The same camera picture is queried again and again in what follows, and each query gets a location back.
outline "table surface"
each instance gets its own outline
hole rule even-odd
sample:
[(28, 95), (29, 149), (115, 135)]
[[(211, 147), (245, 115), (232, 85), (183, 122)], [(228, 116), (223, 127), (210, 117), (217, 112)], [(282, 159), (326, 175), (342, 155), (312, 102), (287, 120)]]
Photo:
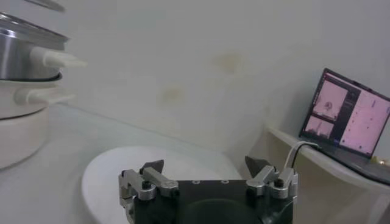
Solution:
[[(279, 138), (291, 147), (299, 142), (297, 138), (280, 131), (277, 128), (268, 126), (268, 131), (276, 138)], [(342, 181), (368, 189), (370, 191), (378, 191), (384, 194), (390, 194), (389, 186), (369, 180), (309, 146), (303, 146), (300, 150), (300, 154)]]
[(49, 136), (30, 158), (0, 170), (0, 218), (7, 224), (94, 223), (85, 209), (80, 181), (88, 163), (100, 153), (127, 145), (180, 151), (205, 164), (224, 164), (222, 153), (100, 116), (55, 105), (49, 110)]

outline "cable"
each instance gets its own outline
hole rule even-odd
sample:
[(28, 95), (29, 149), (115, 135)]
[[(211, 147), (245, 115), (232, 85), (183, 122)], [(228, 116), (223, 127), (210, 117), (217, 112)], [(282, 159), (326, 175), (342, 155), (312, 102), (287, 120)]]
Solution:
[(298, 147), (298, 149), (297, 149), (297, 152), (296, 152), (295, 155), (294, 155), (294, 159), (293, 159), (293, 162), (292, 162), (292, 164), (291, 164), (291, 168), (294, 168), (295, 160), (297, 159), (297, 156), (298, 156), (298, 153), (299, 153), (300, 148), (302, 148), (302, 146), (305, 146), (305, 145), (313, 146), (312, 144), (307, 144), (307, 143), (304, 143), (304, 144), (300, 145), (300, 146)]
[(312, 147), (317, 148), (317, 149), (320, 148), (319, 145), (312, 143), (312, 142), (305, 142), (305, 141), (298, 142), (296, 145), (294, 145), (290, 149), (290, 152), (288, 153), (284, 168), (287, 168), (287, 167), (294, 168), (295, 160), (297, 159), (299, 150), (302, 148), (302, 146), (305, 146), (305, 145), (312, 146)]

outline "pot lid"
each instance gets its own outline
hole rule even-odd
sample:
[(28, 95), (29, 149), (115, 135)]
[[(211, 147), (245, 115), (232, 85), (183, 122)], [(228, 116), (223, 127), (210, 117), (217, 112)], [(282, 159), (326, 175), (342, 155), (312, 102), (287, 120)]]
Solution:
[(0, 34), (15, 38), (39, 37), (52, 41), (67, 42), (68, 37), (45, 29), (26, 20), (0, 12)]

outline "white countertop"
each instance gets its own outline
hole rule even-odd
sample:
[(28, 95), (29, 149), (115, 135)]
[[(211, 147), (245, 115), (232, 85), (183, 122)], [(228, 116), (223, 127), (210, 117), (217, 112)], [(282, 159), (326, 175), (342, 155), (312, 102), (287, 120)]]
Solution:
[(93, 223), (80, 196), (80, 179), (98, 154), (125, 145), (186, 153), (205, 166), (235, 172), (221, 153), (64, 105), (49, 109), (49, 136), (30, 158), (0, 170), (0, 223)]

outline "white plate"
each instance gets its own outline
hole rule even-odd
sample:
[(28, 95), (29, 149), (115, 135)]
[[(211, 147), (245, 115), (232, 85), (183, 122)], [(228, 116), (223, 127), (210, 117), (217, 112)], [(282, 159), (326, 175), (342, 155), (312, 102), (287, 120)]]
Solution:
[[(206, 162), (210, 157), (215, 157), (213, 163)], [(241, 179), (223, 154), (204, 151), (190, 156), (189, 153), (154, 147), (112, 149), (92, 160), (82, 178), (82, 197), (95, 221), (128, 224), (124, 209), (119, 205), (118, 175), (122, 170), (139, 170), (144, 163), (159, 159), (164, 160), (163, 175), (173, 180)]]

